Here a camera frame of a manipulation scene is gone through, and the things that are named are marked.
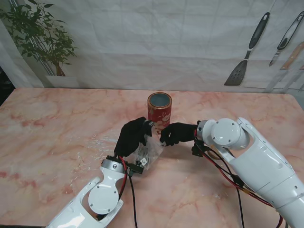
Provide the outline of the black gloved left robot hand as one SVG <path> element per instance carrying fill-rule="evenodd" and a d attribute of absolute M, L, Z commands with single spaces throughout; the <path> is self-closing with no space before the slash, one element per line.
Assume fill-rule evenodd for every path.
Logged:
<path fill-rule="evenodd" d="M 126 123 L 120 132 L 114 149 L 114 156 L 128 157 L 136 151 L 139 144 L 146 145 L 145 136 L 152 136 L 154 122 L 140 117 Z"/>

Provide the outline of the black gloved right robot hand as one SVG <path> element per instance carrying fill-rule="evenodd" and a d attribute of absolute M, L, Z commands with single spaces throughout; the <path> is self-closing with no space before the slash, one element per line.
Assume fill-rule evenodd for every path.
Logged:
<path fill-rule="evenodd" d="M 161 131 L 160 142 L 166 146 L 173 146 L 179 142 L 194 141 L 196 124 L 171 123 Z"/>

